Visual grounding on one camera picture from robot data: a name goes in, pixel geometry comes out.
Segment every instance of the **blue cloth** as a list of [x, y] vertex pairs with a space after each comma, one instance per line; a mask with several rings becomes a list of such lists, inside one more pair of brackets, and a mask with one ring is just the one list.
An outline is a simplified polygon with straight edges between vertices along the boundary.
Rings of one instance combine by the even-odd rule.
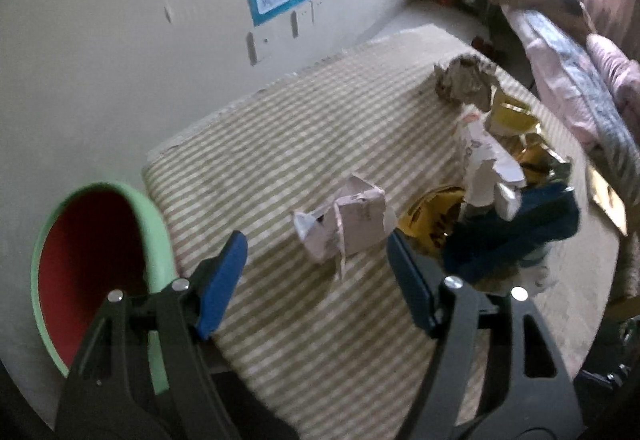
[[442, 250], [444, 269], [475, 283], [549, 241], [571, 237], [579, 221], [574, 191], [565, 184], [526, 189], [513, 221], [501, 219], [492, 209], [457, 222]]
[[231, 300], [238, 280], [242, 275], [248, 254], [246, 237], [235, 231], [226, 242], [220, 255], [208, 261], [217, 261], [218, 266], [200, 295], [200, 318], [196, 331], [203, 340], [218, 329]]

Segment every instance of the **white paper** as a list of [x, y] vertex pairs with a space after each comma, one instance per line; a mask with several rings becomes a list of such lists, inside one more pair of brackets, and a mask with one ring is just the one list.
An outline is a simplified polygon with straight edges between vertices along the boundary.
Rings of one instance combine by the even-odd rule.
[[522, 188], [527, 185], [520, 164], [484, 128], [479, 111], [472, 106], [458, 123], [462, 150], [465, 201], [475, 207], [492, 205], [495, 186]]
[[324, 263], [340, 255], [339, 277], [347, 256], [382, 241], [398, 222], [385, 192], [356, 175], [316, 210], [294, 211], [292, 218], [312, 261]]
[[522, 194], [505, 184], [495, 184], [495, 212], [505, 221], [511, 221], [520, 210]]

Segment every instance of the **green bowl rim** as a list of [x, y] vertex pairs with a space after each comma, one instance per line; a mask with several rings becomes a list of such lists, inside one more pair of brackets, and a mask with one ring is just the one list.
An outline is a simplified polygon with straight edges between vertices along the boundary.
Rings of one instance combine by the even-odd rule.
[[[164, 220], [162, 219], [162, 214], [160, 214], [160, 211], [158, 211], [158, 208], [154, 205], [151, 199], [147, 197], [145, 194], [141, 193], [139, 190], [131, 187], [130, 185], [124, 182], [109, 182], [109, 181], [94, 182], [94, 183], [85, 185], [84, 187], [80, 187], [79, 189], [69, 194], [62, 201], [62, 203], [59, 203], [58, 206], [55, 208], [55, 210], [53, 210], [53, 212], [49, 214], [49, 217], [47, 218], [44, 226], [42, 227], [42, 229], [40, 230], [40, 233], [38, 234], [36, 245], [33, 249], [33, 255], [31, 257], [31, 304], [33, 306], [33, 315], [35, 317], [36, 325], [38, 327], [40, 337], [42, 338], [42, 342], [44, 343], [45, 348], [49, 352], [49, 355], [51, 356], [51, 359], [53, 360], [54, 364], [60, 370], [60, 373], [62, 373], [62, 375], [65, 377], [69, 373], [69, 368], [60, 358], [60, 355], [58, 354], [58, 351], [56, 350], [56, 347], [54, 346], [53, 341], [49, 336], [49, 332], [47, 331], [47, 327], [44, 322], [44, 315], [42, 314], [42, 308], [40, 307], [40, 297], [38, 294], [38, 272], [40, 267], [40, 256], [42, 255], [42, 249], [44, 248], [44, 243], [47, 239], [47, 236], [49, 235], [49, 231], [51, 230], [51, 227], [53, 227], [53, 224], [58, 219], [60, 214], [69, 206], [69, 204], [73, 200], [84, 195], [89, 191], [94, 191], [97, 189], [107, 189], [107, 190], [114, 191], [122, 195], [129, 202], [133, 210], [133, 213], [135, 215], [135, 218], [138, 222], [138, 226], [140, 227], [140, 232], [143, 234], [142, 242], [143, 242], [143, 248], [145, 250], [145, 258], [148, 256], [148, 253], [150, 250], [149, 243], [145, 239], [145, 234], [147, 234], [146, 231], [148, 229], [146, 227], [146, 222], [143, 221], [142, 219], [138, 202], [142, 201], [142, 199], [148, 201], [149, 207], [153, 208], [159, 220], [162, 222], [162, 225], [164, 226]], [[171, 248], [171, 242], [170, 242], [167, 231], [166, 231], [166, 239], [169, 245], [168, 250], [171, 251], [170, 263], [173, 266], [173, 270], [169, 272], [169, 269], [167, 268], [167, 269], [163, 269], [164, 271], [155, 271], [153, 279], [147, 280], [147, 283], [150, 285], [149, 290], [151, 292], [161, 290], [162, 288], [164, 288], [165, 285], [172, 282], [172, 280], [178, 277], [178, 274], [175, 269], [175, 261], [174, 261], [174, 256]], [[154, 267], [161, 267], [162, 261], [153, 262], [153, 264], [154, 264]], [[147, 264], [146, 265], [147, 273], [149, 272], [148, 267], [149, 265]]]

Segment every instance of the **bedding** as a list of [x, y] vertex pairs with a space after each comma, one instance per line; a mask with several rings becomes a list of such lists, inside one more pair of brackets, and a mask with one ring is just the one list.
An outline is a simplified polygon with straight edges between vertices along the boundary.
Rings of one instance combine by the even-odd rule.
[[584, 100], [598, 129], [609, 170], [612, 187], [629, 207], [640, 203], [640, 152], [622, 121], [607, 85], [589, 55], [571, 37], [539, 12], [525, 12], [527, 21], [553, 50], [564, 72]]
[[[242, 230], [249, 260], [216, 335], [250, 390], [304, 440], [392, 440], [410, 409], [434, 341], [412, 324], [385, 246], [312, 264], [290, 211], [317, 207], [359, 172], [397, 214], [431, 189], [462, 180], [453, 128], [460, 115], [434, 90], [469, 46], [432, 25], [368, 42], [278, 81], [197, 124], [144, 171], [188, 274]], [[567, 129], [503, 70], [508, 94], [530, 103], [553, 147], [571, 157], [581, 222], [554, 244], [558, 283], [535, 301], [573, 376], [597, 331], [618, 251], [615, 229], [588, 202], [586, 156]], [[460, 412], [471, 418], [486, 362], [478, 344]]]
[[524, 10], [508, 6], [502, 10], [530, 60], [540, 100], [564, 123], [583, 149], [593, 149], [599, 143], [596, 121], [580, 90], [562, 68], [558, 54], [532, 28]]
[[612, 41], [599, 35], [589, 36], [587, 51], [622, 120], [640, 144], [640, 64], [626, 58]]
[[575, 4], [575, 1], [572, 6], [581, 12], [579, 15], [568, 7], [566, 0], [491, 0], [491, 2], [519, 10], [537, 10], [583, 46], [587, 42], [587, 37], [594, 32], [588, 14], [580, 8], [580, 5]]

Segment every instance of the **striped mattress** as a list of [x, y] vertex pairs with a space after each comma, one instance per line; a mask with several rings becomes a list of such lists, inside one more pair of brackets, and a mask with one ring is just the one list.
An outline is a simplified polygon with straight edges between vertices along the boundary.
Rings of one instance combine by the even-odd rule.
[[[196, 124], [150, 156], [146, 188], [169, 228], [180, 272], [217, 254], [233, 229], [250, 256], [215, 340], [247, 386], [303, 440], [392, 439], [420, 386], [434, 341], [413, 324], [380, 243], [335, 264], [312, 264], [290, 213], [317, 207], [350, 173], [386, 190], [398, 214], [440, 184], [461, 180], [436, 62], [473, 50], [433, 25], [368, 42], [288, 76]], [[585, 155], [561, 123], [531, 103], [575, 166], [580, 231], [550, 253], [558, 283], [535, 302], [573, 376], [598, 329], [618, 238], [585, 188]], [[476, 410], [487, 335], [459, 420]]]

